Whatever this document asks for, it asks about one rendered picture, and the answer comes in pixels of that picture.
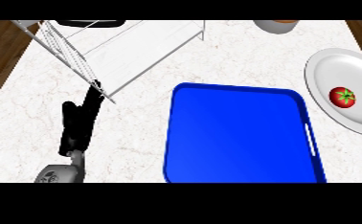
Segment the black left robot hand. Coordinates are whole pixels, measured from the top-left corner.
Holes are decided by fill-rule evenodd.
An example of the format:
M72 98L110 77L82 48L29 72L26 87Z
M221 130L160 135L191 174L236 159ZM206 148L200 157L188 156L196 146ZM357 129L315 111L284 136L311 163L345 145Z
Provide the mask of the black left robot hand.
M63 124L60 155L69 157L74 150L86 151L91 143L94 125L105 99L100 92L101 81L95 80L89 86L83 104L72 101L63 103Z

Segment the black flat object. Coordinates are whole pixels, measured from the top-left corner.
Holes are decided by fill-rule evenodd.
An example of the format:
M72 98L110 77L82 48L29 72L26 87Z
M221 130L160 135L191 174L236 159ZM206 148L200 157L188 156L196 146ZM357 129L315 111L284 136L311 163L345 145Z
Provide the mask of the black flat object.
M116 28L120 27L126 20L55 20L63 26L79 28Z

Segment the red tomato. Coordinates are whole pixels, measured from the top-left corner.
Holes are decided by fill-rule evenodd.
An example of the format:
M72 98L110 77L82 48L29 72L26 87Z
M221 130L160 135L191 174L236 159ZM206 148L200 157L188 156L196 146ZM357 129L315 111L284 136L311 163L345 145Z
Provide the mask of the red tomato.
M336 87L330 91L330 101L340 108L351 108L357 103L354 92L345 87Z

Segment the blue plastic tray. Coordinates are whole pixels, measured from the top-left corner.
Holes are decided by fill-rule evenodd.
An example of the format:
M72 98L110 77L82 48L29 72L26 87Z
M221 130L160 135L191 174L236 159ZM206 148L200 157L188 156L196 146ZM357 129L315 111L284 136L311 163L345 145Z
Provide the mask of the blue plastic tray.
M179 84L163 173L171 183L324 183L301 94L278 88Z

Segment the white plate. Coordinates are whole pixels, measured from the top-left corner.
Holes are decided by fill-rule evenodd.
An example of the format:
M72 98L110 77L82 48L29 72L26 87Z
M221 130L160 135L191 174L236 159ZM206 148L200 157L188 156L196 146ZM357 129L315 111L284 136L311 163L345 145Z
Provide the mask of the white plate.
M305 81L326 114L342 126L362 134L362 54L340 48L318 51L306 63ZM330 92L337 87L355 96L355 104L349 108L332 102Z

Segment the grey pot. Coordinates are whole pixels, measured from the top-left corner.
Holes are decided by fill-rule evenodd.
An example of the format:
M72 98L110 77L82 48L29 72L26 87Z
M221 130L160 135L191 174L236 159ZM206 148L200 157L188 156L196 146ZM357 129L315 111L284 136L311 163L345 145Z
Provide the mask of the grey pot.
M256 26L271 34L287 34L293 31L299 21L298 20L287 20L287 21L277 21L277 20L255 20Z

